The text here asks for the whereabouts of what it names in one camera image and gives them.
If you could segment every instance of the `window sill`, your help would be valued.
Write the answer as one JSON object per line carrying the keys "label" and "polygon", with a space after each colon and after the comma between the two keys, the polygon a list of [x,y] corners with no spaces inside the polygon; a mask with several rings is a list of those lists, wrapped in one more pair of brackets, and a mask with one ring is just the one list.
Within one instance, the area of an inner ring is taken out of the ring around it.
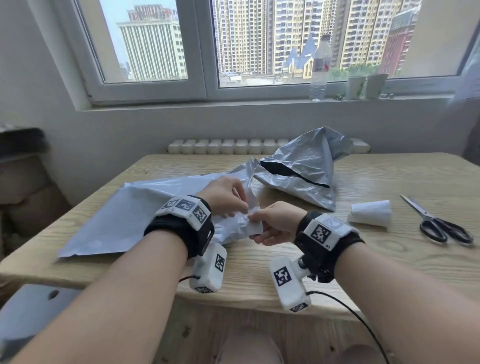
{"label": "window sill", "polygon": [[145,109],[185,109],[185,108],[218,108],[218,107],[237,107],[237,106],[262,106],[262,105],[297,105],[297,104],[315,104],[315,105],[331,105],[333,103],[346,104],[358,104],[364,105],[370,103],[379,105],[381,103],[397,103],[411,100],[432,100],[432,99],[451,99],[454,94],[431,94],[431,95],[410,95],[410,96],[397,96],[395,98],[380,98],[377,100],[341,100],[337,101],[333,98],[327,98],[321,102],[312,102],[307,99],[290,99],[290,100],[263,100],[263,101],[216,101],[216,102],[182,102],[182,103],[170,103],[170,104],[155,104],[155,105],[132,105],[132,106],[112,106],[112,107],[94,107],[91,109],[85,109],[80,111],[121,111],[121,110],[145,110]]}

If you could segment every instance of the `metal scissor blade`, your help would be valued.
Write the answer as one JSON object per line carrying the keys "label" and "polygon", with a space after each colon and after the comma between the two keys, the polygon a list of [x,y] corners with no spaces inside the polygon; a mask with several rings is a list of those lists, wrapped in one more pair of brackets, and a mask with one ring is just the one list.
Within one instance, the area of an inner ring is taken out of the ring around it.
{"label": "metal scissor blade", "polygon": [[405,195],[402,195],[402,194],[400,195],[400,197],[403,198],[406,203],[408,203],[410,206],[412,206],[414,209],[416,209],[418,211],[418,213],[420,213],[421,215],[430,216],[430,213],[427,210],[425,210],[422,206],[420,206],[419,204],[414,202],[411,198],[409,198]]}

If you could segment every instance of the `plastic water bottle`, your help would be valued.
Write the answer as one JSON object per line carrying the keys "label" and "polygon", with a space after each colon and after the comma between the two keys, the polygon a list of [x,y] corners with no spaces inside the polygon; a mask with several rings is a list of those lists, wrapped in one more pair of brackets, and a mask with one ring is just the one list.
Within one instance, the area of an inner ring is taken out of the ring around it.
{"label": "plastic water bottle", "polygon": [[310,100],[312,101],[322,101],[325,98],[331,59],[330,34],[325,34],[313,56],[313,72],[310,81]]}

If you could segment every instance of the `silver plastic bag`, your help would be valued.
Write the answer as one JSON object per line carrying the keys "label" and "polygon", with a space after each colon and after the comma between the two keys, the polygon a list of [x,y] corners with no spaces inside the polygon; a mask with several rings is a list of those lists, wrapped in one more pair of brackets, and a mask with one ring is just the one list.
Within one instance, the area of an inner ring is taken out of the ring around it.
{"label": "silver plastic bag", "polygon": [[[249,213],[258,209],[252,192],[252,160],[227,174],[241,180],[247,193]],[[59,257],[121,253],[130,250],[142,237],[155,212],[171,197],[195,194],[210,181],[225,173],[203,176],[166,178],[126,183],[99,209],[59,250]],[[263,232],[261,223],[249,222],[238,212],[234,217],[214,216],[215,234],[212,242],[226,244]]]}
{"label": "silver plastic bag", "polygon": [[254,160],[261,183],[335,211],[333,162],[351,153],[350,138],[328,127],[300,135],[271,157]]}

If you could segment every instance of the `black cable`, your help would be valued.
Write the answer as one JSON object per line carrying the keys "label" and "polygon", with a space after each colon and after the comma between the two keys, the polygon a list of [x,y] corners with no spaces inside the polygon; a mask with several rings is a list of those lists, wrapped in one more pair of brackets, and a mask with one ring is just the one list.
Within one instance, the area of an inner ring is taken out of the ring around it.
{"label": "black cable", "polygon": [[329,298],[331,298],[332,300],[334,301],[337,301],[339,304],[341,304],[342,306],[344,306],[347,310],[349,310],[368,330],[368,332],[370,332],[370,335],[373,337],[373,339],[375,340],[375,342],[377,343],[379,349],[380,349],[380,352],[382,353],[385,361],[387,364],[390,364],[390,362],[388,361],[388,356],[387,354],[385,353],[385,350],[383,349],[382,345],[380,344],[380,341],[378,341],[377,337],[375,336],[375,334],[373,333],[372,329],[370,329],[370,327],[367,325],[367,323],[355,312],[353,311],[350,307],[348,307],[346,304],[344,304],[342,301],[340,301],[338,298],[335,298],[334,296],[331,296],[329,295],[328,293],[324,293],[324,292],[320,292],[320,291],[308,291],[306,294],[307,296],[310,296],[311,294],[321,294],[322,296],[327,296]]}
{"label": "black cable", "polygon": [[179,283],[183,282],[184,280],[190,279],[190,278],[200,279],[200,276],[186,276],[186,277],[183,277],[182,279],[180,279]]}

